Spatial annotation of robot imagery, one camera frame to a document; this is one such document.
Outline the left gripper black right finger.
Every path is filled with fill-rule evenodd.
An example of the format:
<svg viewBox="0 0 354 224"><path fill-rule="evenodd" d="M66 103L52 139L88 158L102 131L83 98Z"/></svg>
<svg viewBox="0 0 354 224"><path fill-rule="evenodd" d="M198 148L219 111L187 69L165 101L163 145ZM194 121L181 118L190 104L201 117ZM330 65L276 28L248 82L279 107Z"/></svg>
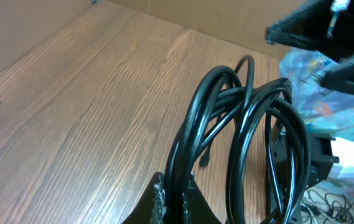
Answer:
<svg viewBox="0 0 354 224"><path fill-rule="evenodd" d="M209 207L193 175L190 175L188 188L183 193L182 223L221 224Z"/></svg>

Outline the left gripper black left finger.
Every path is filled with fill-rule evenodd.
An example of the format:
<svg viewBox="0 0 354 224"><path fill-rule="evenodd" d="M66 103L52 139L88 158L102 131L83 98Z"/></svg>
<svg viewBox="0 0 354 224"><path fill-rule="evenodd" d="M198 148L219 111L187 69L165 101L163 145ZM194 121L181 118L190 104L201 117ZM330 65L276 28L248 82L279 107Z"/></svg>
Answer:
<svg viewBox="0 0 354 224"><path fill-rule="evenodd" d="M166 211L164 174L155 172L137 205L122 224L163 224Z"/></svg>

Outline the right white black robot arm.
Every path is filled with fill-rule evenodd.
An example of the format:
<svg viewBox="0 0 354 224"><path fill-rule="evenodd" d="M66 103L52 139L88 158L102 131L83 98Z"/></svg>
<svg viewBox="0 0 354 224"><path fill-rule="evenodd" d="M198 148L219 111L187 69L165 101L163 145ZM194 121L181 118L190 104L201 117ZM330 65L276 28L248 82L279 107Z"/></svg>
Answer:
<svg viewBox="0 0 354 224"><path fill-rule="evenodd" d="M354 0L308 1L265 39L290 47L279 69L307 126L311 180L354 179Z"/></svg>

